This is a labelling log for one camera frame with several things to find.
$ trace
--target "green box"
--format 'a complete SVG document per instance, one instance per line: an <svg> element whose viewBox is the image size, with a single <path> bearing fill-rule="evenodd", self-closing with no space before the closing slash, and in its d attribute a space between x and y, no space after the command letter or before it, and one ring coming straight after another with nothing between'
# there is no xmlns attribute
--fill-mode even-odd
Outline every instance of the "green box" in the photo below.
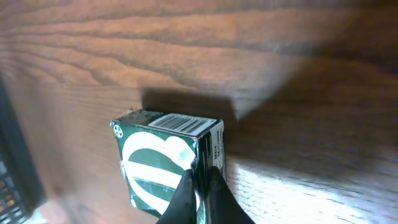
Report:
<svg viewBox="0 0 398 224"><path fill-rule="evenodd" d="M192 168L198 223L206 223L206 171L217 166L226 178L223 120L137 110L115 119L111 127L132 205L160 217L184 170Z"/></svg>

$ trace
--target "wood grain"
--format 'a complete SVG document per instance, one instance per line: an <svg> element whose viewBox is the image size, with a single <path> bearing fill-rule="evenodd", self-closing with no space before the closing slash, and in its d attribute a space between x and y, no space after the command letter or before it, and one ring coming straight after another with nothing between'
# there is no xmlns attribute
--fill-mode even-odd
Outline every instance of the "wood grain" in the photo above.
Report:
<svg viewBox="0 0 398 224"><path fill-rule="evenodd" d="M0 3L0 68L51 223L154 223L129 204L109 121L226 123L256 223L398 221L395 1Z"/></svg>

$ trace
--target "logo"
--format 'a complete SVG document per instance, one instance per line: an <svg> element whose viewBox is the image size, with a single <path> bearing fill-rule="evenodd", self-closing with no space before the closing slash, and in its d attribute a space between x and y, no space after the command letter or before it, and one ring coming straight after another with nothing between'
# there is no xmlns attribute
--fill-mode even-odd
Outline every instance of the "logo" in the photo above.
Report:
<svg viewBox="0 0 398 224"><path fill-rule="evenodd" d="M153 209L157 210L161 215L169 206L169 201L159 198L153 192L141 187L136 179L146 180L157 185L163 185L170 189L177 188L181 174L176 174L169 170L161 169L154 166L148 166L145 161L142 163L131 162L129 158L133 152L140 150L157 151L162 156L168 157L174 164L182 168L182 170L190 169L190 164L195 160L195 153L190 149L188 144L176 136L171 136L164 141L160 137L147 133L138 132L130 135L123 146L122 160L127 180L134 193ZM195 192L197 200L197 210L200 206L200 199Z"/></svg>
<svg viewBox="0 0 398 224"><path fill-rule="evenodd" d="M115 124L115 125L113 126L113 132L114 132L114 135L116 135L116 137L118 137L118 138L123 137L123 131L122 131L122 129L120 128L119 125Z"/></svg>

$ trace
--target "barcode label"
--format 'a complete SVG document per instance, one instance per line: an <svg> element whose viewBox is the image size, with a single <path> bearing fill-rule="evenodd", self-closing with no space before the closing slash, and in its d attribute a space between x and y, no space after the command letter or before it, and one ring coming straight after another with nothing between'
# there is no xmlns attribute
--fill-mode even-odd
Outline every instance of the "barcode label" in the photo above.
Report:
<svg viewBox="0 0 398 224"><path fill-rule="evenodd" d="M148 126L187 134L190 136L197 136L216 121L216 119L200 118L172 113L151 122L148 124Z"/></svg>

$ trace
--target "black object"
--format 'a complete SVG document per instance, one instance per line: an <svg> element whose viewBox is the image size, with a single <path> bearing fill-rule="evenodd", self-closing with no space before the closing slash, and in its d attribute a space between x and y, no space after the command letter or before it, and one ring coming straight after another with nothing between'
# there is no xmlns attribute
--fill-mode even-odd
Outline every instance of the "black object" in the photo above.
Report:
<svg viewBox="0 0 398 224"><path fill-rule="evenodd" d="M220 170L213 166L208 171L206 204L209 206L211 224L254 224L243 211L228 188ZM170 201L169 207L156 224L196 224L196 199L191 169L186 170Z"/></svg>
<svg viewBox="0 0 398 224"><path fill-rule="evenodd" d="M0 224L23 223L44 202L44 189L0 78Z"/></svg>

